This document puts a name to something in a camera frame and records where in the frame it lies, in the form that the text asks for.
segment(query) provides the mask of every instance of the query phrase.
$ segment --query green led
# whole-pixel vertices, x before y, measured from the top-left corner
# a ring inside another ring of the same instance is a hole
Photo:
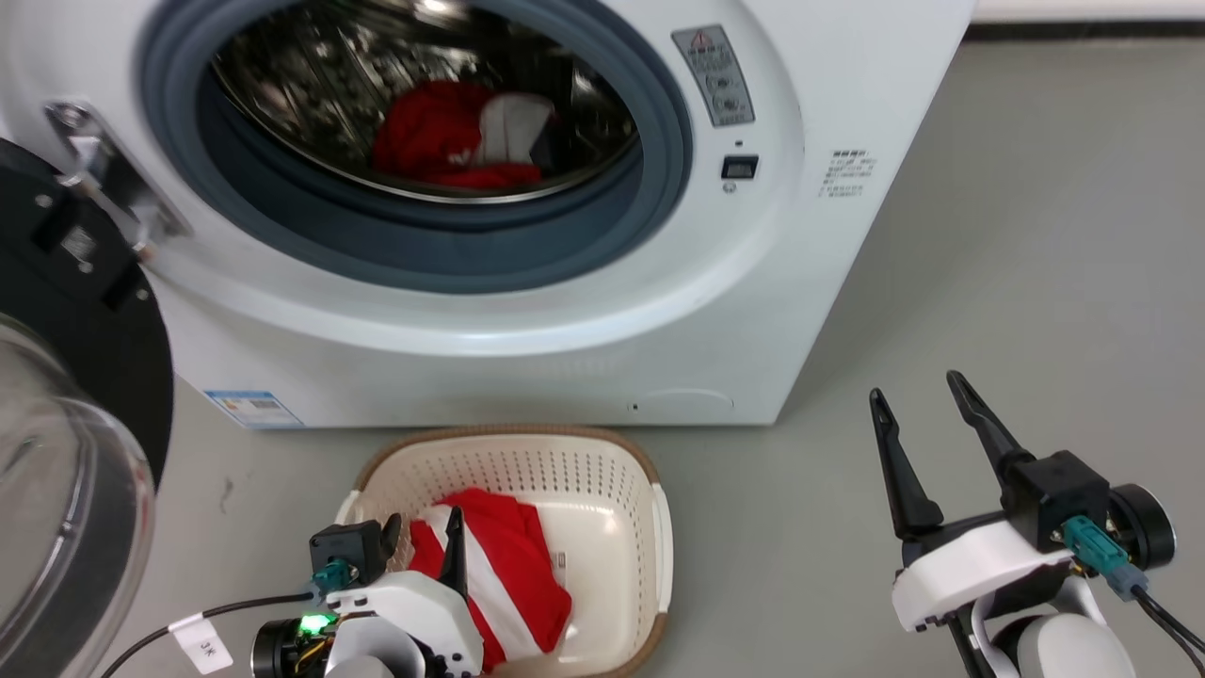
[[[298,629],[300,629],[304,633],[313,635],[322,631],[327,626],[330,626],[330,623],[334,620],[334,617],[327,617],[325,614],[307,614],[301,618],[301,623],[298,625]]]

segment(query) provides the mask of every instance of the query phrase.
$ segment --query metal hinge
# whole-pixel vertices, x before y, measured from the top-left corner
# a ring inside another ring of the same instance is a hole
[[[189,232],[94,112],[80,104],[52,101],[46,117],[76,160],[75,171],[59,176],[59,183],[104,210],[139,260],[154,257],[164,238]]]

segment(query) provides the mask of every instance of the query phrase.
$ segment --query white washing machine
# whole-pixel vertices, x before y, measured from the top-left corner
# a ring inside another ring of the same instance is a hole
[[[246,426],[768,425],[972,5],[8,0],[0,132]],[[554,104],[540,179],[378,171],[431,79]]]

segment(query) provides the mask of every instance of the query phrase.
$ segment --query gray floor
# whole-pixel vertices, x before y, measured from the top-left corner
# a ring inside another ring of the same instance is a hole
[[[901,631],[866,393],[881,387],[947,518],[998,490],[944,371],[1022,443],[1151,488],[1181,553],[1153,592],[1205,631],[1205,48],[964,48],[777,426],[637,430],[675,519],[671,626],[642,676],[957,676]],[[396,432],[253,434],[187,387],[146,582],[117,645],[288,590],[362,462]],[[1098,586],[1139,673],[1192,673]],[[245,676],[254,630],[217,621]],[[120,676],[194,676],[160,642]]]

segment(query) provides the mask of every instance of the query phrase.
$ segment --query beige plastic basket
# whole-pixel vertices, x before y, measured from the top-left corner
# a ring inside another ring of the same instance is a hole
[[[557,652],[502,665],[494,676],[619,678],[635,672],[662,638],[674,586],[669,505],[640,448],[596,429],[434,431],[390,446],[369,462],[336,523],[384,521],[400,513],[408,526],[418,512],[468,488],[536,507],[574,597]],[[402,530],[390,570],[410,562],[408,533]]]

